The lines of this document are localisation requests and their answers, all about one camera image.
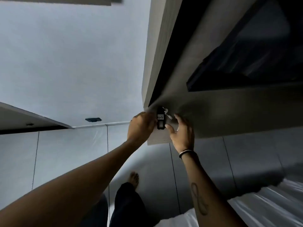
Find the black key fob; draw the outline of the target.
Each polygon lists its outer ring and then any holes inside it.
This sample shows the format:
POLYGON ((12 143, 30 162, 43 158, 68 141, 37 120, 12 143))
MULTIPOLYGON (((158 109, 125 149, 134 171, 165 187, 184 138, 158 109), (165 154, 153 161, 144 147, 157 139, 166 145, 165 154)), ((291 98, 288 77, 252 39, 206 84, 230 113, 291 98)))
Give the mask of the black key fob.
POLYGON ((165 129, 165 123, 166 123, 165 108, 158 107, 156 115, 157 115, 157 129, 158 130, 165 129))

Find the person's left hand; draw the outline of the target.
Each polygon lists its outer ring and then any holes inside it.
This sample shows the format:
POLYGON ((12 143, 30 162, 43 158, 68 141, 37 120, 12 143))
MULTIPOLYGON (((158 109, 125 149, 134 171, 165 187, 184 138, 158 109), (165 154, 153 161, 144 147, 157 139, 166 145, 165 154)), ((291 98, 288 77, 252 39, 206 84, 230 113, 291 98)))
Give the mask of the person's left hand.
POLYGON ((142 145, 150 137, 151 133, 143 133, 140 131, 140 113, 135 115, 129 123, 127 141, 142 145))

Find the black and white wristband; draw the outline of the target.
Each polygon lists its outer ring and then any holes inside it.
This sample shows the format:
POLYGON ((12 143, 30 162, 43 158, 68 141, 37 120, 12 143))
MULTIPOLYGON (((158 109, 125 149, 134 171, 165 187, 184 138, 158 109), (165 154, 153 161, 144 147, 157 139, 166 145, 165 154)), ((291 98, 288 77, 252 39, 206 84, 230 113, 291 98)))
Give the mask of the black and white wristband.
POLYGON ((191 150, 191 149, 186 149, 182 152, 179 153, 179 158, 182 159, 183 155, 186 155, 186 154, 189 154, 189 155, 194 155, 196 156, 196 152, 194 150, 191 150))

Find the white bed sheet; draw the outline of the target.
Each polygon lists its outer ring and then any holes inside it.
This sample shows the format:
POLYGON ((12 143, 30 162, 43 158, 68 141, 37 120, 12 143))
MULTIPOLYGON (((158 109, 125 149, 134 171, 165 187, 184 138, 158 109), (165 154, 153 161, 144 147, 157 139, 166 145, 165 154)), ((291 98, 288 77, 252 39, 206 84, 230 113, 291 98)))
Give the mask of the white bed sheet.
POLYGON ((278 186, 228 200, 248 227, 303 227, 303 178, 288 176, 278 186))

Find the person's right hand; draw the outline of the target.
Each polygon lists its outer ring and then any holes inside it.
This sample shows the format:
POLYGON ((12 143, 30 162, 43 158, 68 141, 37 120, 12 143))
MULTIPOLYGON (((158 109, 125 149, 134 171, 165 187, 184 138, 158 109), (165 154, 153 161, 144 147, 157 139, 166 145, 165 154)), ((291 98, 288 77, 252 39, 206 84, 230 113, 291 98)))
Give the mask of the person's right hand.
POLYGON ((194 130, 187 119, 181 117, 179 114, 174 114, 177 122, 177 135, 174 140, 172 140, 173 146, 178 153, 191 149, 194 150, 195 135, 194 130))

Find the black framed screen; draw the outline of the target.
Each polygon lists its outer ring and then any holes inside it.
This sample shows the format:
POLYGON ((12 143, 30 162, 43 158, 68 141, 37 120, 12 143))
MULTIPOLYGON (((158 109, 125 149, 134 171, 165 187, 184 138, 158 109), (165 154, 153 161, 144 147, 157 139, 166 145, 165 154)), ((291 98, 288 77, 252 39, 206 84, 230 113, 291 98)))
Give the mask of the black framed screen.
POLYGON ((189 92, 303 83, 303 0, 257 0, 196 68, 189 92))

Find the person's right forearm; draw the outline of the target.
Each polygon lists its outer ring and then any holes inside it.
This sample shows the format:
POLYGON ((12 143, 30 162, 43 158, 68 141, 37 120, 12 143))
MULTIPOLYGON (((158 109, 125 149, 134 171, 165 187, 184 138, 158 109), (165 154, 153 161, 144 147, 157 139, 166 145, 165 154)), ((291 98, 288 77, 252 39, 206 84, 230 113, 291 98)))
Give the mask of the person's right forearm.
POLYGON ((199 227, 248 227, 222 197, 198 156, 183 155, 199 227))

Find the person's left forearm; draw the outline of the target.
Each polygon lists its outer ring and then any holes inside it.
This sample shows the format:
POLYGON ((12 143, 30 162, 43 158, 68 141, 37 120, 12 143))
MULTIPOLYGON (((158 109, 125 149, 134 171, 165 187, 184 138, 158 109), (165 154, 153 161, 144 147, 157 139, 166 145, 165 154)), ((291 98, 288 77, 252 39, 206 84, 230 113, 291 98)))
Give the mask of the person's left forearm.
POLYGON ((0 210, 0 227, 77 226, 143 143, 128 139, 104 156, 30 191, 0 210))

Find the grey wooden cabinet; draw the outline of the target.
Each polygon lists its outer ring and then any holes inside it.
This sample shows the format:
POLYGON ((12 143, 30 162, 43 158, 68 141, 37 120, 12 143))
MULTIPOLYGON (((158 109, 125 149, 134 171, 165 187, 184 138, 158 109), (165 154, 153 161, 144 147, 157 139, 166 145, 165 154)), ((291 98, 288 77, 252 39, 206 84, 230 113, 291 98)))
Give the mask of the grey wooden cabinet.
POLYGON ((151 51, 152 0, 142 103, 187 118, 197 138, 303 125, 303 83, 189 92, 198 65, 229 35, 257 0, 166 0, 151 51))

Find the person's black trouser leg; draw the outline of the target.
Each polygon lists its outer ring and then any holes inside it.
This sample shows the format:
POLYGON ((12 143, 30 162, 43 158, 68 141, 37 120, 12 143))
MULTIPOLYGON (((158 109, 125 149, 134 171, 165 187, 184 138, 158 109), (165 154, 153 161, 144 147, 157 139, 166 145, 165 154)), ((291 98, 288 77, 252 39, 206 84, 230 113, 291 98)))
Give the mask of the person's black trouser leg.
POLYGON ((131 183, 120 186, 114 205, 109 227, 153 227, 145 205, 131 183))

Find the person's bare foot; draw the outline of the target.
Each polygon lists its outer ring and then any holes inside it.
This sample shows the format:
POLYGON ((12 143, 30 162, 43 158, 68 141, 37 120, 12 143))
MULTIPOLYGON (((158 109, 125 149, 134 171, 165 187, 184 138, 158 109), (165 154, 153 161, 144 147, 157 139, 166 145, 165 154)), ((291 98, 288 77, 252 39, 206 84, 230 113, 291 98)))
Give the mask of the person's bare foot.
POLYGON ((139 184, 139 174, 137 172, 132 171, 127 182, 130 183, 136 190, 139 184))

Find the grey wall ledge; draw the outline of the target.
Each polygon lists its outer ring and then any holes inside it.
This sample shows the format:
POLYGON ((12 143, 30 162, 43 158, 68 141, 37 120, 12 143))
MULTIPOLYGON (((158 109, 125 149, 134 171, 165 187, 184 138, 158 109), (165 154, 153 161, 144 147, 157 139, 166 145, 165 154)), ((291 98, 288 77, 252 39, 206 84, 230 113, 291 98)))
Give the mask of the grey wall ledge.
POLYGON ((71 128, 64 123, 0 102, 0 135, 71 128))

